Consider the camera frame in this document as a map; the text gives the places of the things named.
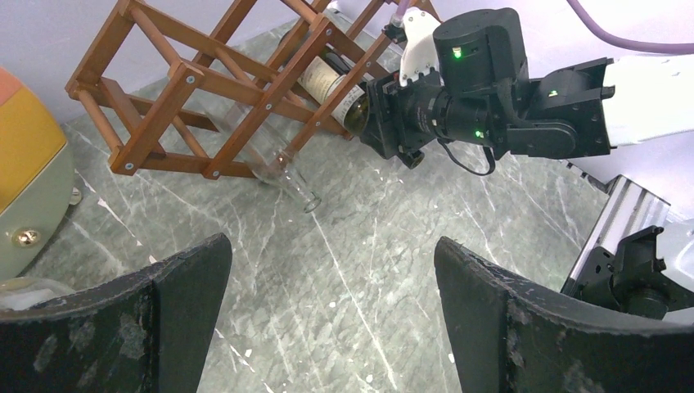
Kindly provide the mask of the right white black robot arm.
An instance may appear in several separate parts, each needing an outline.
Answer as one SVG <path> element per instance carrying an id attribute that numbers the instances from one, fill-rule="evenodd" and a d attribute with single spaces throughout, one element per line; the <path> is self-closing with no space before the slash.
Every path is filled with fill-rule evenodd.
<path id="1" fill-rule="evenodd" d="M 440 21 L 398 7 L 384 28 L 402 43 L 397 71 L 367 84 L 361 143 L 407 167 L 423 147 L 466 142 L 490 167 L 506 154 L 566 160 L 690 132 L 693 46 L 646 43 L 607 33 L 579 2 L 578 18 L 601 41 L 629 50 L 530 78 L 521 22 L 509 7 Z"/>

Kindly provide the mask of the brown wooden wine rack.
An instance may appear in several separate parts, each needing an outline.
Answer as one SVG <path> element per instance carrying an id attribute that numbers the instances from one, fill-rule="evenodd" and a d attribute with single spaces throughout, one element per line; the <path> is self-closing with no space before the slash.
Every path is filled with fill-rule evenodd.
<path id="1" fill-rule="evenodd" d="M 356 44 L 358 34 L 381 8 L 371 1 L 352 26 L 342 31 L 326 15 L 324 1 L 290 1 L 298 21 L 269 60 L 259 62 L 236 51 L 228 40 L 254 4 L 235 1 L 210 34 L 200 32 L 144 1 L 114 6 L 65 86 L 82 103 L 110 149 L 110 169 L 132 175 L 140 169 L 201 174 L 208 179 L 251 176 L 237 160 L 241 149 L 271 114 L 297 120 L 302 129 L 292 139 L 299 150 L 319 130 L 347 137 L 331 112 L 364 75 L 383 77 L 378 57 L 392 44 L 379 35 L 368 50 Z M 155 100 L 127 94 L 105 76 L 133 27 L 138 27 L 169 65 L 169 82 Z M 346 56 L 354 67 L 325 102 L 307 106 L 309 95 L 299 86 L 300 74 L 326 47 Z M 215 156 L 207 156 L 192 128 L 213 130 L 212 121 L 185 109 L 196 90 L 204 90 L 250 106 Z"/>

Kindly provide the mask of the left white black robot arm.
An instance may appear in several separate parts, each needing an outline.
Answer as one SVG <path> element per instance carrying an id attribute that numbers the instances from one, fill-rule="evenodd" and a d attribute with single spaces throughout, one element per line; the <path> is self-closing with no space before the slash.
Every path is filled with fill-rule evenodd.
<path id="1" fill-rule="evenodd" d="M 595 247 L 555 292 L 450 238 L 435 248 L 465 392 L 690 392 L 692 225 Z M 100 286 L 1 313 L 4 392 L 193 392 L 232 267 L 222 233 Z"/>

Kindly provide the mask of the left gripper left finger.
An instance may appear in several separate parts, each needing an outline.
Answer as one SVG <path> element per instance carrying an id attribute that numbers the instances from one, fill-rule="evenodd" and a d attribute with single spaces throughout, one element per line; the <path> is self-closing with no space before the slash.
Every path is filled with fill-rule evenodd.
<path id="1" fill-rule="evenodd" d="M 99 286 L 2 311 L 2 391 L 196 391 L 231 267 L 218 233 Z"/>

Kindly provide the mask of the clear glass bottle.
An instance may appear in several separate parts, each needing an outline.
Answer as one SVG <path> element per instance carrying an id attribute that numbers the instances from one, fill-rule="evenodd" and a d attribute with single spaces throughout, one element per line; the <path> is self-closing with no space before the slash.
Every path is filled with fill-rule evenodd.
<path id="1" fill-rule="evenodd" d="M 237 131 L 250 113 L 250 106 L 231 100 L 201 103 L 201 109 L 215 127 L 228 135 Z M 263 122 L 238 156 L 257 179 L 284 191 L 304 213 L 311 213 L 321 205 L 322 198 L 299 170 L 298 154 L 272 125 Z"/>

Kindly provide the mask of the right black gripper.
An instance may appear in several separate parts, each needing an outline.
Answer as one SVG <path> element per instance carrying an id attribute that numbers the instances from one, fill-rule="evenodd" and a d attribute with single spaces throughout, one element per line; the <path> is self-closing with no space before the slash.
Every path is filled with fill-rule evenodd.
<path id="1" fill-rule="evenodd" d="M 409 169 L 423 161 L 426 144 L 444 136 L 445 91 L 440 74 L 421 75 L 400 84 L 400 74 L 390 73 L 366 84 L 369 112 L 359 141 L 381 158 L 398 158 Z"/>

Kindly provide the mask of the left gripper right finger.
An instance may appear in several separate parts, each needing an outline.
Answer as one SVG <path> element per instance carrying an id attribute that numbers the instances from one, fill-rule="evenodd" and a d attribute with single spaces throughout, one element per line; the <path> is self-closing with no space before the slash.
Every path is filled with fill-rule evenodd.
<path id="1" fill-rule="evenodd" d="M 465 392 L 690 392 L 693 329 L 550 290 L 448 237 L 436 244 L 445 327 Z"/>

